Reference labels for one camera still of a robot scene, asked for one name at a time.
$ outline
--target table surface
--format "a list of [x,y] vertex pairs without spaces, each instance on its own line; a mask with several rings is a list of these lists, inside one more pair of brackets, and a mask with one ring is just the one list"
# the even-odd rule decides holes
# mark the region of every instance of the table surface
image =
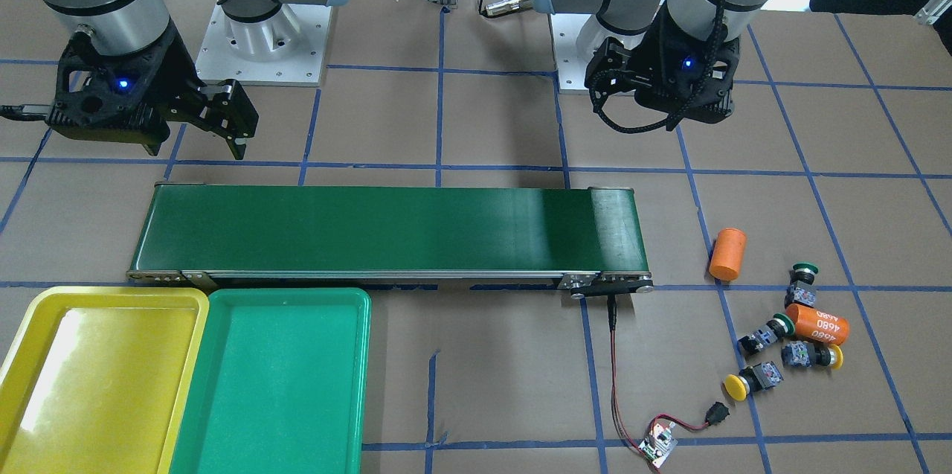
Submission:
[[[214,0],[166,0],[193,54]],[[666,473],[932,472],[952,464],[952,57],[906,16],[759,14],[742,37],[737,110],[722,124],[625,136],[556,91],[548,19],[483,19],[475,0],[351,0],[320,90],[251,87],[245,161],[173,127],[138,145],[69,141],[0,121],[0,351],[31,298],[123,284],[152,185],[635,189],[659,289],[623,302],[625,421],[727,422]],[[67,34],[40,0],[0,0],[0,103],[48,103]],[[623,124],[657,114],[630,97]],[[748,235],[741,277],[705,276],[718,230]],[[819,307],[847,318],[842,370],[785,370],[734,404],[734,341],[781,310],[796,261],[820,267]],[[604,301],[538,286],[375,286],[367,472],[647,472],[609,416]],[[774,359],[779,349],[752,359]]]

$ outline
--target green conveyor belt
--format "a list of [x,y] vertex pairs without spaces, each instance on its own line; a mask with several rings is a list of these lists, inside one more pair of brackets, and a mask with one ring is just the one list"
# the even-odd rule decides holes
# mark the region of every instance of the green conveyor belt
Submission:
[[631,190],[157,185],[133,278],[647,274]]

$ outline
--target orange cylinder with text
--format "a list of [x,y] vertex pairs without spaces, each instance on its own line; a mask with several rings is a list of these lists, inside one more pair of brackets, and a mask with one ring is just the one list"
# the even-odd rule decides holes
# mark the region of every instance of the orange cylinder with text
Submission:
[[841,345],[849,338],[849,321],[815,308],[792,304],[786,315],[793,321],[794,334],[800,338]]

